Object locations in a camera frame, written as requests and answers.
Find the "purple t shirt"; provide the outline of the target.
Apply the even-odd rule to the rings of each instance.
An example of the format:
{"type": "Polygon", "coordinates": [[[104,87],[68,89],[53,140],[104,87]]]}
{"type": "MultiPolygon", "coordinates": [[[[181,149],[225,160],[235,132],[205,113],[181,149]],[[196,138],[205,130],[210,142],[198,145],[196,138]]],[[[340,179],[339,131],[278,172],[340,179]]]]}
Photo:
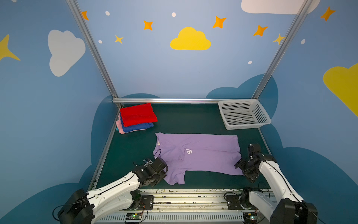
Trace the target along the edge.
{"type": "Polygon", "coordinates": [[[164,180],[169,185],[185,184],[187,171],[208,171],[243,175],[235,168],[241,159],[236,135],[156,133],[155,157],[168,166],[164,180]]]}

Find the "white plastic laundry basket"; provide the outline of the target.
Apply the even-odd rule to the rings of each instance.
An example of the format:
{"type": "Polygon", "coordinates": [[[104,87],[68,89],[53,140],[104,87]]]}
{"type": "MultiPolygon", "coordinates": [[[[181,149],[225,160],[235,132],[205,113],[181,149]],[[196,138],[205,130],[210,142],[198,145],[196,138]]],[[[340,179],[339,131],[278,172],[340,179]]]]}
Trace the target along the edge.
{"type": "Polygon", "coordinates": [[[218,102],[227,130],[253,129],[271,124],[262,104],[256,99],[235,99],[218,102]]]}

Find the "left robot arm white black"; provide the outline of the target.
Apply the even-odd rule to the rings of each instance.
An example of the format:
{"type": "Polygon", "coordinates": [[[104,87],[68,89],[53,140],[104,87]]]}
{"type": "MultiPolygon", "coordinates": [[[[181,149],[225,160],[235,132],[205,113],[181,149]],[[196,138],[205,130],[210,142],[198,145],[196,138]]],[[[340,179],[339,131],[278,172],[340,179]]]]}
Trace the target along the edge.
{"type": "Polygon", "coordinates": [[[139,189],[157,185],[167,171],[167,164],[158,157],[101,188],[77,190],[53,217],[61,224],[94,224],[116,211],[142,208],[145,205],[139,189]]]}

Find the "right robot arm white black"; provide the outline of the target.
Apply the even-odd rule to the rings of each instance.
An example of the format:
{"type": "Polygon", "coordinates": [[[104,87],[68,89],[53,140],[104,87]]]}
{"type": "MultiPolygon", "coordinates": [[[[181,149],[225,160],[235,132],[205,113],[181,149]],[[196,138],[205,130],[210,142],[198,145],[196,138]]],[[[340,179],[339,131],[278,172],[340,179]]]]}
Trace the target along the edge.
{"type": "Polygon", "coordinates": [[[251,153],[248,159],[241,158],[235,168],[240,168],[252,183],[263,175],[277,201],[273,202],[258,190],[244,189],[239,197],[242,208],[255,207],[271,224],[317,223],[317,208],[294,190],[272,155],[251,153]]]}

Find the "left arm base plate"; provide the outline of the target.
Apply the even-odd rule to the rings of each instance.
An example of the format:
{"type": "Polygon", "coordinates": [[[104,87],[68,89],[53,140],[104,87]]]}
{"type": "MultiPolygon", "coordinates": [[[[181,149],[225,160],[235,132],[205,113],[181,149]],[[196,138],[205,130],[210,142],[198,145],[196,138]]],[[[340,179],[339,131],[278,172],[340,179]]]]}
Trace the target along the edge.
{"type": "Polygon", "coordinates": [[[133,200],[130,209],[152,211],[154,205],[153,201],[154,201],[154,196],[140,196],[139,198],[133,200]]]}

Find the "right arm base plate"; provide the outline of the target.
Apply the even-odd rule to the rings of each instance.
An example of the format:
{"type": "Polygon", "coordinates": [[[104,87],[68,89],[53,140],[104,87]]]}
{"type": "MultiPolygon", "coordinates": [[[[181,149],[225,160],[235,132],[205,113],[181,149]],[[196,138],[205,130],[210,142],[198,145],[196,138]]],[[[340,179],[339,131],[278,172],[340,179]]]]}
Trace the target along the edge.
{"type": "Polygon", "coordinates": [[[253,207],[250,203],[242,200],[241,195],[226,195],[224,199],[229,210],[251,210],[253,207]]]}

